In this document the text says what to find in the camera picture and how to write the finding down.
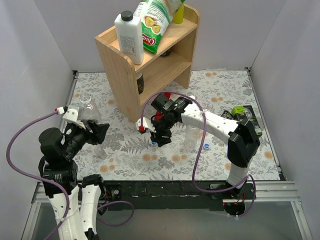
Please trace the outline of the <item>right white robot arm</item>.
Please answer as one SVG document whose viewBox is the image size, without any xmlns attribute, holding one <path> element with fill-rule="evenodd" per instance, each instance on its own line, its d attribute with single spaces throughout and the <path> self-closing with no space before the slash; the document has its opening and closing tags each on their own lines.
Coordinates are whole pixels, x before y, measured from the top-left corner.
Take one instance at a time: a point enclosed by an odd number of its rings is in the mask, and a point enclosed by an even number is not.
<svg viewBox="0 0 320 240">
<path fill-rule="evenodd" d="M 223 118 L 207 110 L 191 96 L 181 94 L 176 100 L 158 94 L 151 106 L 162 114 L 160 120 L 151 119 L 150 139 L 159 147 L 171 143 L 171 129 L 176 123 L 189 125 L 209 133 L 227 145 L 230 170 L 225 184 L 211 189 L 209 193 L 237 199 L 245 192 L 248 170 L 253 156 L 260 146 L 253 123 Z"/>
</svg>

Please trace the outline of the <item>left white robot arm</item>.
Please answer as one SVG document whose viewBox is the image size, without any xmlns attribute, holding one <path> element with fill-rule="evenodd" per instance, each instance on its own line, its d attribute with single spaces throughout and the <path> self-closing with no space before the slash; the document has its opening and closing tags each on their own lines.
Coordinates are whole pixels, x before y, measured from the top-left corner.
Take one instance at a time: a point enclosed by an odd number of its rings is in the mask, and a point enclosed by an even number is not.
<svg viewBox="0 0 320 240">
<path fill-rule="evenodd" d="M 103 143 L 110 125 L 88 121 L 89 129 L 73 123 L 65 131 L 56 127 L 43 131 L 38 141 L 43 157 L 38 169 L 44 179 L 45 195 L 54 211 L 61 240 L 97 240 L 95 229 L 98 200 L 106 196 L 99 174 L 84 177 L 78 184 L 78 166 L 74 157 L 85 144 Z"/>
</svg>

